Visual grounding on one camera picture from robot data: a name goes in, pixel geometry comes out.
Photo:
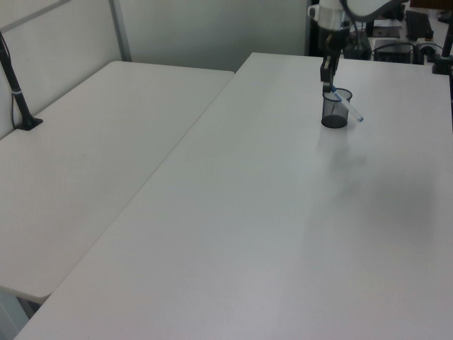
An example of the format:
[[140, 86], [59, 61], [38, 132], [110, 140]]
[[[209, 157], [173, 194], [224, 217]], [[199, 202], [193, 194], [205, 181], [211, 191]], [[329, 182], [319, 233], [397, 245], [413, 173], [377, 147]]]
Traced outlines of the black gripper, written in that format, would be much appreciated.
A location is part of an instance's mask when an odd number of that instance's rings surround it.
[[337, 70], [337, 57], [348, 45], [349, 29], [325, 30], [323, 38], [323, 62], [320, 66], [320, 80], [326, 84], [326, 92], [331, 92]]

